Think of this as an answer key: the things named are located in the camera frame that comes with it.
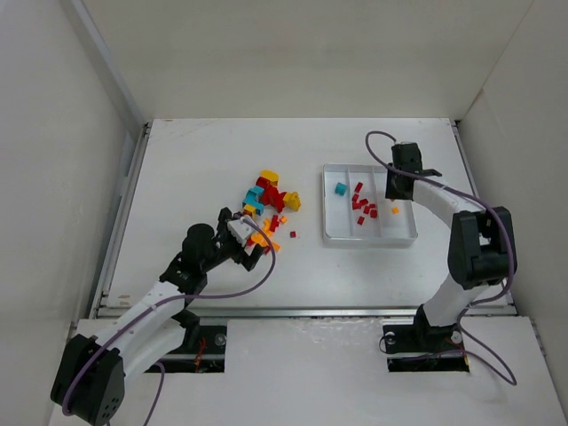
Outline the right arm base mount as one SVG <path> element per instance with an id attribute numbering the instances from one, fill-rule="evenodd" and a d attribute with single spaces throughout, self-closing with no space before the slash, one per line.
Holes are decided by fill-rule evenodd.
<path id="1" fill-rule="evenodd" d="M 456 326 L 420 329 L 415 324 L 385 324 L 381 342 L 390 373 L 469 372 Z"/>

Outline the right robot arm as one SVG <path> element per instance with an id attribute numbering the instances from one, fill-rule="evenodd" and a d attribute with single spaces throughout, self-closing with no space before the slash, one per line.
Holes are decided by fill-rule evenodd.
<path id="1" fill-rule="evenodd" d="M 513 276 L 517 269 L 510 212 L 490 207 L 452 188 L 434 169 L 422 166 L 417 144 L 391 147 L 386 197 L 413 201 L 428 209 L 450 230 L 448 275 L 435 295 L 420 305 L 410 333 L 424 351 L 432 351 L 457 331 L 470 307 L 495 300 L 480 296 Z"/>

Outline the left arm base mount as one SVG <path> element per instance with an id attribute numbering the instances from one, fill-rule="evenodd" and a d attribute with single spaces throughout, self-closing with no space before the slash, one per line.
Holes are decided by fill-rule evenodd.
<path id="1" fill-rule="evenodd" d="M 183 311 L 176 318 L 185 329 L 183 342 L 174 350 L 181 356 L 176 361 L 176 370 L 194 374 L 223 373 L 227 325 L 202 324 L 201 319 L 189 311 Z"/>

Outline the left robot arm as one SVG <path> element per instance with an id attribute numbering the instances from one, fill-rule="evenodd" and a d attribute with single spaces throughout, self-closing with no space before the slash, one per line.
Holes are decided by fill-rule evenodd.
<path id="1" fill-rule="evenodd" d="M 209 272 L 228 260 L 250 272 L 265 253 L 274 252 L 270 237 L 252 217 L 228 208 L 220 210 L 215 227 L 190 226 L 180 251 L 138 303 L 98 333 L 67 341 L 51 401 L 65 416 L 107 425 L 128 383 L 151 366 L 162 368 L 161 357 L 199 326 L 187 307 L 207 299 L 202 291 Z"/>

